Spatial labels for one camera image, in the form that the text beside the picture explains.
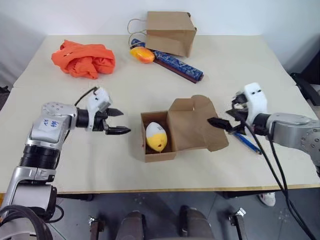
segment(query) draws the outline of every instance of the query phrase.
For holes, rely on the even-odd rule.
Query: orange towel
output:
[[[51,60],[75,78],[97,79],[98,73],[111,74],[116,65],[114,53],[103,44],[82,45],[68,40],[52,54]]]

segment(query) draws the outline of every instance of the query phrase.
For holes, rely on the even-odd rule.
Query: table surface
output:
[[[114,73],[100,74],[97,80],[63,73],[52,63],[51,54],[64,39],[104,44],[115,54]],[[96,85],[104,87],[113,99],[112,107],[124,113],[109,117],[108,123],[128,126],[132,131],[106,136],[102,132],[73,130],[63,145],[53,183],[60,193],[277,189],[264,158],[232,135],[227,136],[229,146],[215,152],[189,150],[179,152],[174,160],[144,162],[140,113],[167,110],[176,98],[205,95],[221,118],[231,120],[225,111],[231,108],[232,97],[244,85],[258,82],[270,113],[316,118],[261,36],[196,36],[191,56],[182,60],[204,72],[201,82],[193,84],[155,63],[139,63],[129,53],[126,35],[48,36],[15,82],[0,112],[0,193],[7,189],[42,104],[73,104]],[[275,165],[268,142],[264,137],[259,139]],[[290,188],[320,186],[307,154],[277,144],[275,148]]]

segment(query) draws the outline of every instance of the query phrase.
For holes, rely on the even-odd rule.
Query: cardboard box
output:
[[[189,57],[196,32],[188,12],[149,11],[146,48]]]
[[[210,152],[229,145],[224,130],[211,126],[207,119],[218,117],[209,98],[194,95],[177,98],[168,111],[141,113],[145,162],[172,160],[177,152],[208,149]],[[159,153],[146,144],[146,128],[151,122],[160,124],[166,131],[168,143]]]

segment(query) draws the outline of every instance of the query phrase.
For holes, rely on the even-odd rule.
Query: yellow toy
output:
[[[147,127],[145,131],[146,135],[146,144],[153,150],[157,152],[161,152],[163,149],[165,149],[168,138],[166,131],[162,126],[160,126],[156,122],[151,122]]]
[[[153,52],[143,46],[136,46],[132,48],[130,53],[144,64],[152,63],[155,60],[155,55]]]

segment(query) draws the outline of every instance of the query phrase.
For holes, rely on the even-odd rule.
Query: white wall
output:
[[[147,11],[190,12],[200,35],[262,34],[290,72],[320,49],[320,0],[0,0],[0,85],[15,81],[45,35],[124,35]]]

